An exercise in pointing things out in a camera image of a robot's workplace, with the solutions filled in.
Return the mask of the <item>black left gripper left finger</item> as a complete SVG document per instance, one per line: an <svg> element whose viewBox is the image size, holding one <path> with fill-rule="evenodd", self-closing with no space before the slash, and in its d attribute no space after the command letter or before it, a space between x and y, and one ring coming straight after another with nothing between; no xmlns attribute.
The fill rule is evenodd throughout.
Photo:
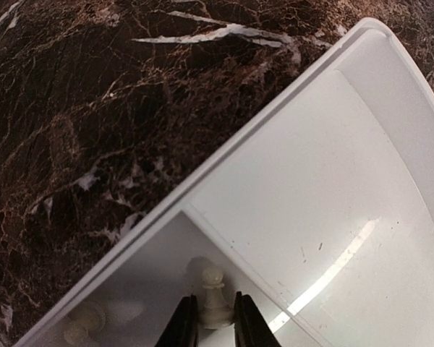
<svg viewBox="0 0 434 347"><path fill-rule="evenodd" d="M196 347L198 342L197 297L185 296L177 305L155 347Z"/></svg>

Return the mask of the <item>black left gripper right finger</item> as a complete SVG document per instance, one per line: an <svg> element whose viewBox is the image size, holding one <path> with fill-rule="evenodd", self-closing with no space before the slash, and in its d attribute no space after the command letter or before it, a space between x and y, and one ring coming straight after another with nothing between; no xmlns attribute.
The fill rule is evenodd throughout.
<svg viewBox="0 0 434 347"><path fill-rule="evenodd" d="M234 301L236 347L281 347L249 294L236 293Z"/></svg>

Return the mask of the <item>white plastic parts tray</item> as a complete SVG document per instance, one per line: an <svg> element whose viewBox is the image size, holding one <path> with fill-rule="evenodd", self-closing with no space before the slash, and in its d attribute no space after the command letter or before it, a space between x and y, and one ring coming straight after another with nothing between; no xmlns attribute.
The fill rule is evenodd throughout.
<svg viewBox="0 0 434 347"><path fill-rule="evenodd" d="M434 92L396 35L360 20L180 184L19 341L154 346L224 273L283 346L434 346Z"/></svg>

